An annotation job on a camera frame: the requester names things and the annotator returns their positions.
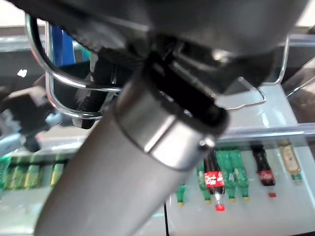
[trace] robotic arm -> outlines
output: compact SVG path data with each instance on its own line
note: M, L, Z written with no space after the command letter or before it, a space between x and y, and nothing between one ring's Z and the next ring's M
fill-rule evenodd
M239 92L232 86L239 77L255 87L267 78L273 49L307 4L306 0L11 2L132 71L118 99L103 111L53 189L35 236L132 235L224 132L228 114L215 105L215 98ZM29 36L35 35L34 17L28 17Z

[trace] yellow bottle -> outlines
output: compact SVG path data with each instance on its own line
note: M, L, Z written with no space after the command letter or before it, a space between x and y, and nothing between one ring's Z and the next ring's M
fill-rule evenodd
M279 146L282 159L284 161L287 171L291 174L291 177L295 183L302 181L301 167L296 158L292 144L286 143Z

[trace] bottle label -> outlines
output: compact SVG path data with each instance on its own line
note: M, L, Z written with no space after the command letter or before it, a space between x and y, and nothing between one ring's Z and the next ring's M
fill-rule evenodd
M259 172L259 178L260 180L275 180L274 175L272 174L272 171L261 171Z
M207 188L223 187L224 181L221 171L210 171L205 173Z

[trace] coca-cola bottle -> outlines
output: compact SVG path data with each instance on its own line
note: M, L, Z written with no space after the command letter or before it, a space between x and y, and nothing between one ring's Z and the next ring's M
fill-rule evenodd
M209 156L204 160L204 172L206 187L216 203L216 211L225 211L223 204L224 181L223 175L216 159L215 150L211 150Z
M257 163L257 173L259 175L260 182L264 186L275 186L275 178L268 164L263 145L252 146L252 154ZM269 197L271 198L276 196L276 193L274 193L272 190L273 188L270 188L269 191Z

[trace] display case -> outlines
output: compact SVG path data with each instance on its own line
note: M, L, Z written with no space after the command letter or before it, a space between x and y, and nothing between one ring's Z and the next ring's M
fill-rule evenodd
M291 38L291 45L315 42L300 35ZM277 77L275 72L270 81ZM243 106L252 103L260 104ZM216 207L215 193L203 194L200 170L194 169L134 236L315 235L315 160L309 147L315 137L315 123L298 122L281 84L222 96L217 104L230 109L230 125L218 140L215 158L218 160L220 152L238 154L239 165L232 165L229 174L223 175L225 185L232 182L234 197L225 186L220 199L224 208ZM47 196L87 136L75 130L75 136L64 137L69 133L63 129L68 128L55 129L54 138L40 134L42 149L36 153L17 149L2 158L0 165L6 171L1 189L0 236L33 234ZM265 151L267 169L255 161L253 149L258 146L260 152ZM218 161L218 165L224 173L225 164ZM243 180L238 176L240 170ZM270 178L275 183L272 188L262 184Z

